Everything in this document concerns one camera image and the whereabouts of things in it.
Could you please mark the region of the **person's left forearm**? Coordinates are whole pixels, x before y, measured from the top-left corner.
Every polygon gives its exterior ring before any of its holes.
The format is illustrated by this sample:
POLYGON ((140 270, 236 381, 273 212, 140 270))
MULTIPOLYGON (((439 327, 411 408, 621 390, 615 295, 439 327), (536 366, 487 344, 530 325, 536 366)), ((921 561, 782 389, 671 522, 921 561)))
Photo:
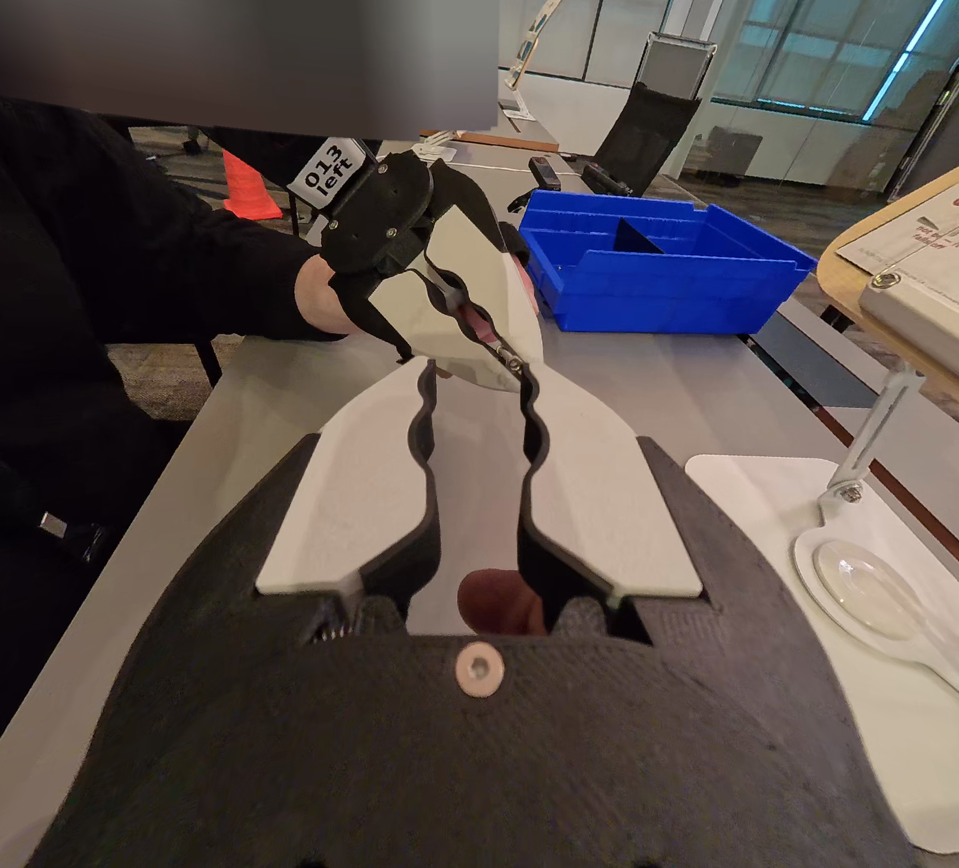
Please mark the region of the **person's left forearm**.
POLYGON ((296 307, 296 276, 320 255, 305 240, 212 208, 156 174, 110 201, 90 241, 98 279, 86 297, 102 341, 346 336, 318 330, 296 307))

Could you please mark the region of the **person's black clothed torso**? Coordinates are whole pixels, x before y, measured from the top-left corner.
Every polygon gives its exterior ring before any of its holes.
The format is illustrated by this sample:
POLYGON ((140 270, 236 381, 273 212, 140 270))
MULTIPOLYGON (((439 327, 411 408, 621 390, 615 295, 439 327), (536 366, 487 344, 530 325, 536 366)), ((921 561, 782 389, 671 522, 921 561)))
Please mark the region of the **person's black clothed torso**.
POLYGON ((129 397, 86 298, 111 197, 151 174, 90 113, 2 98, 2 729, 188 428, 129 397), (47 547, 44 511, 108 528, 99 564, 47 547))

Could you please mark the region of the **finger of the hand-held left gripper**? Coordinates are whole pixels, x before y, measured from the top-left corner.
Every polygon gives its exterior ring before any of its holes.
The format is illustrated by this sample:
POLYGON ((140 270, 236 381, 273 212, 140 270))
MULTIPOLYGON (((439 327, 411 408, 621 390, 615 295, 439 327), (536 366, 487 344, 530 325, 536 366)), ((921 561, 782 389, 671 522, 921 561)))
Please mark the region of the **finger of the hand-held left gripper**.
POLYGON ((490 226, 481 226, 462 208, 451 207, 436 220, 429 237, 429 278, 457 317, 456 306, 471 305, 492 327, 494 340, 482 342, 465 323, 469 336, 492 349, 508 347, 524 367, 543 360, 543 341, 512 254, 525 267, 529 253, 516 227, 496 216, 490 226))
POLYGON ((370 303, 415 356, 487 390, 519 390, 518 375, 491 347, 467 334, 441 289, 425 275, 406 270, 381 281, 370 303))

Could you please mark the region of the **blue plastic bin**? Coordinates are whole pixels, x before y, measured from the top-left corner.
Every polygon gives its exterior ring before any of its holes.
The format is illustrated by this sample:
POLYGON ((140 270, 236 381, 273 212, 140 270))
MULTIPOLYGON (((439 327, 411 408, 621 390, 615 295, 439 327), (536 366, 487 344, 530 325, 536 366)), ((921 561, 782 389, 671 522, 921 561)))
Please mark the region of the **blue plastic bin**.
POLYGON ((714 204, 534 190, 520 232, 567 332, 752 335, 818 264, 714 204))

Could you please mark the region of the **silver framed panel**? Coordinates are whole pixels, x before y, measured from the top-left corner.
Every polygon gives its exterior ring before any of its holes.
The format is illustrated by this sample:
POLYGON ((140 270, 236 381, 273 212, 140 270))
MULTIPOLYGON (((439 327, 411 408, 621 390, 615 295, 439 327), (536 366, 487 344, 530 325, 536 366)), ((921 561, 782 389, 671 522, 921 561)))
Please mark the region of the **silver framed panel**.
POLYGON ((641 83, 674 98, 698 99, 716 51, 717 44, 709 40, 650 32, 634 85, 641 83))

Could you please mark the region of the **grey floor box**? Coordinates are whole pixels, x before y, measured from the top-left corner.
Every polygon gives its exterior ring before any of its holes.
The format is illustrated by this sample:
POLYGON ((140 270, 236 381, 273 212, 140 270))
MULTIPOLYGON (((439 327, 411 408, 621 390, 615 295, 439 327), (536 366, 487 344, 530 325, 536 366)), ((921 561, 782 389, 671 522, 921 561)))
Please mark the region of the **grey floor box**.
POLYGON ((761 142, 761 134, 713 126, 705 143, 701 169, 744 177, 759 152, 761 142))

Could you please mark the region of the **orange traffic cone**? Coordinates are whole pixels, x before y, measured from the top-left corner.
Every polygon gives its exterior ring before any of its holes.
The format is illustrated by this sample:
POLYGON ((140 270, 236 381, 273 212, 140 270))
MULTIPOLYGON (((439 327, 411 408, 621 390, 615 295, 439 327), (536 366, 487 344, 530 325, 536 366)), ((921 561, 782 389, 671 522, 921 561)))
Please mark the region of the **orange traffic cone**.
POLYGON ((223 202, 226 210, 254 222, 283 218, 260 173, 226 149, 222 150, 222 160, 228 190, 223 202))

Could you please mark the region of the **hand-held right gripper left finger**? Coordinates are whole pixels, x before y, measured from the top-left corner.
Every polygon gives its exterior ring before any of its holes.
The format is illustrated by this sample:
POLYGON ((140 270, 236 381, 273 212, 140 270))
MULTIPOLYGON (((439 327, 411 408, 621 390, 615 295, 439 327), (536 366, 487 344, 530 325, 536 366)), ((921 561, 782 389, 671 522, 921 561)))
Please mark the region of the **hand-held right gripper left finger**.
POLYGON ((261 595, 327 593, 353 612, 390 598, 401 616, 437 574, 436 364, 413 359, 323 426, 256 578, 261 595))

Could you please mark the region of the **dark rectangular desk plate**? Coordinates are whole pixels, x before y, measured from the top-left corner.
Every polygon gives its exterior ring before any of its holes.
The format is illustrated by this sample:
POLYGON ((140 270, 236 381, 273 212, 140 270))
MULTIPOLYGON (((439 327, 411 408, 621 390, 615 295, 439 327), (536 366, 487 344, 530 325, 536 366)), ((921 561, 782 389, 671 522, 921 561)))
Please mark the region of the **dark rectangular desk plate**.
POLYGON ((754 352, 810 408, 868 410, 878 394, 780 313, 751 336, 754 352))

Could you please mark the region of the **neighbouring grey desk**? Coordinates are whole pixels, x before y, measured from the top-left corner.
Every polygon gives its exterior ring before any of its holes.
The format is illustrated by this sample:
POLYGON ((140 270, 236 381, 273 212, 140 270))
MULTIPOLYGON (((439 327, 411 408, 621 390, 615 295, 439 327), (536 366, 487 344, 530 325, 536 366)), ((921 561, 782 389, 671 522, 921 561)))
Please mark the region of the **neighbouring grey desk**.
POLYGON ((387 140, 379 149, 377 158, 384 159, 387 155, 406 150, 414 150, 430 165, 438 159, 443 160, 449 167, 473 179, 499 214, 506 212, 514 198, 538 188, 538 182, 529 167, 529 159, 533 156, 545 158, 561 183, 561 191, 579 194, 592 192, 557 153, 457 140, 421 151, 418 145, 408 141, 387 140))

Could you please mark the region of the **printed instruction sheet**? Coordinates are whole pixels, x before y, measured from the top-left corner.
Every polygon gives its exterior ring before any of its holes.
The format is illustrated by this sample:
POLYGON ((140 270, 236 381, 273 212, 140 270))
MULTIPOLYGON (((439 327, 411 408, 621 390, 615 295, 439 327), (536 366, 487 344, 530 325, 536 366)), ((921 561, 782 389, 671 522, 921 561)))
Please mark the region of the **printed instruction sheet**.
POLYGON ((953 185, 840 247, 838 255, 879 275, 917 252, 957 246, 957 227, 958 187, 953 185))

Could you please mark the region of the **white stand ledge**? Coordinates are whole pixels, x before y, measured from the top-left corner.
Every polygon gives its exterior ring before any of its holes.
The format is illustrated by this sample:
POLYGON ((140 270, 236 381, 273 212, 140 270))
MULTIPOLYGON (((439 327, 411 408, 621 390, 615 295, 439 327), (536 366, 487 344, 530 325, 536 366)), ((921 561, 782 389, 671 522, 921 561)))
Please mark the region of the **white stand ledge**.
POLYGON ((873 278, 858 299, 863 314, 882 323, 906 343, 958 372, 958 307, 954 300, 908 280, 874 288, 873 278))

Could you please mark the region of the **person's left hand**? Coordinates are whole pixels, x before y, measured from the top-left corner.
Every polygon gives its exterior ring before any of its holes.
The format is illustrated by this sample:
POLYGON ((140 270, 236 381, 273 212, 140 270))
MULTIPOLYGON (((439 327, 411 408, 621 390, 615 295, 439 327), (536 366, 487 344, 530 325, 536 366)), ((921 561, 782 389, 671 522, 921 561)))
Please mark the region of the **person's left hand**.
MULTIPOLYGON (((511 258, 519 274, 526 298, 534 314, 539 315, 533 281, 516 254, 511 258)), ((296 307, 306 321, 322 332, 335 335, 372 334, 366 328, 353 322, 342 308, 341 300, 331 287, 334 272, 320 255, 312 256, 299 270, 294 283, 296 307)), ((458 317, 466 323, 474 334, 484 343, 494 340, 493 329, 486 320, 469 304, 456 306, 458 317)))

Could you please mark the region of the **white stand support leg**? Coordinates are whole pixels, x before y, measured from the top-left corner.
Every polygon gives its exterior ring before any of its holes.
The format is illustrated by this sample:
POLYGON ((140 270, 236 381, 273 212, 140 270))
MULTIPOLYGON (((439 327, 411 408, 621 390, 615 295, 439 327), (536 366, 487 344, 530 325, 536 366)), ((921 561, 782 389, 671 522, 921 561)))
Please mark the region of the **white stand support leg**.
POLYGON ((905 401, 917 395, 926 375, 905 360, 887 372, 881 392, 862 426, 847 447, 843 461, 817 499, 820 526, 830 526, 848 505, 857 505, 864 497, 865 480, 879 442, 905 401))

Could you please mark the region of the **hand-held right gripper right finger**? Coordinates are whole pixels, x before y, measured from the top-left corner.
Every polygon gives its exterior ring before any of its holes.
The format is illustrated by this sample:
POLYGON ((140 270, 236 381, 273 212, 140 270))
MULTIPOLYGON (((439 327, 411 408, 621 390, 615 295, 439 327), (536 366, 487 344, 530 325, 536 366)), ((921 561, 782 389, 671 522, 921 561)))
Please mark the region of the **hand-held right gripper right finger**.
POLYGON ((576 598, 607 622, 630 598, 698 598, 701 577, 627 422, 543 363, 522 367, 520 401, 517 558, 546 627, 576 598))

